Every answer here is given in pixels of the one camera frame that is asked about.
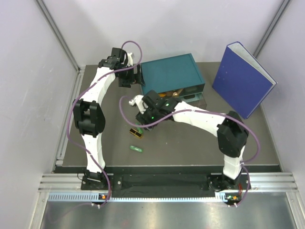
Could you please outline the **black gold eyeshadow palette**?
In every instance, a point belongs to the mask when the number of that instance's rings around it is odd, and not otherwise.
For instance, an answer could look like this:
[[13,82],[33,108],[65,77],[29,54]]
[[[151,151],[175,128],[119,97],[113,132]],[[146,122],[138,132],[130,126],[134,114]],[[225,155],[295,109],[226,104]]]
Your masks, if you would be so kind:
[[137,138],[142,138],[142,134],[133,128],[131,128],[129,130],[129,132],[130,132],[130,134],[132,134],[133,136],[135,136]]

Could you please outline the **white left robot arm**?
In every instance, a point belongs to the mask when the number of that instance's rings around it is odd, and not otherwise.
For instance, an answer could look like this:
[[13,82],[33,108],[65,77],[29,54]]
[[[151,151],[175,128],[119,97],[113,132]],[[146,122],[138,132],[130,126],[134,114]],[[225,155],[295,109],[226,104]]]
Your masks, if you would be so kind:
[[141,67],[135,69],[133,53],[121,48],[113,48],[107,59],[100,61],[90,89],[79,98],[73,108],[75,127],[79,130],[90,152],[87,155],[87,167],[82,178],[82,190],[103,190],[109,187],[108,178],[103,173],[105,161],[102,155],[102,133],[106,120],[101,104],[109,86],[115,79],[120,87],[132,84],[144,84]]

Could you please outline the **green mascara tube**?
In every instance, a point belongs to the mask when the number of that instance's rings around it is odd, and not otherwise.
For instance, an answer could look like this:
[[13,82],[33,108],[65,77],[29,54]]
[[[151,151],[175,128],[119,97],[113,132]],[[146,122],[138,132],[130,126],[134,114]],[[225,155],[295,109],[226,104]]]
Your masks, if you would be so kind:
[[139,127],[139,124],[136,123],[136,128],[137,128],[137,131],[140,133],[140,134],[143,134],[143,130]]
[[139,153],[143,152],[143,150],[141,148],[138,148],[136,146],[130,146],[130,149],[133,150],[133,151],[139,152]]

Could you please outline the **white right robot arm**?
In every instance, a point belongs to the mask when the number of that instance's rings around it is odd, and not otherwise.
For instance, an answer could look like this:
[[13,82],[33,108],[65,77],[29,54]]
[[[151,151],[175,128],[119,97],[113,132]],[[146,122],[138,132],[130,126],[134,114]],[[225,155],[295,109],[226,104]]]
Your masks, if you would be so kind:
[[217,189],[232,189],[240,183],[241,162],[249,132],[242,126],[236,112],[230,111],[227,116],[210,114],[178,98],[160,97],[154,90],[146,95],[136,95],[129,105],[139,109],[136,120],[145,129],[153,129],[156,121],[164,119],[188,124],[214,135],[224,155],[224,167],[220,181],[212,182]]

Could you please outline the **teal drawer organizer box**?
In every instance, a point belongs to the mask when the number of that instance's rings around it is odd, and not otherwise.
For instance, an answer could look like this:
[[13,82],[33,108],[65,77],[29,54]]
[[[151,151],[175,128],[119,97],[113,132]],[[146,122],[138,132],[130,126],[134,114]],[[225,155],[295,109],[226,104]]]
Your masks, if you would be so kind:
[[203,93],[205,80],[190,53],[143,62],[141,66],[145,81],[145,86],[142,86],[143,95],[150,90],[158,94],[168,91],[177,93],[182,88],[179,98]]

